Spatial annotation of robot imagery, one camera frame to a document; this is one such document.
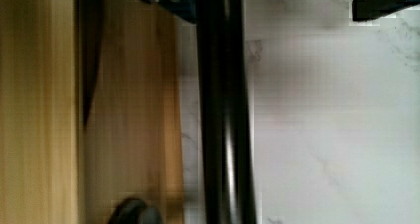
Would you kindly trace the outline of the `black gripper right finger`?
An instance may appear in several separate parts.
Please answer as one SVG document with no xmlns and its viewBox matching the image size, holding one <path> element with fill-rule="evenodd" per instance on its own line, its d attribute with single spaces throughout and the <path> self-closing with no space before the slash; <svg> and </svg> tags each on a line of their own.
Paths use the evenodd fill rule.
<svg viewBox="0 0 420 224">
<path fill-rule="evenodd" d="M 376 20 L 419 4 L 420 0 L 353 0 L 352 20 Z"/>
</svg>

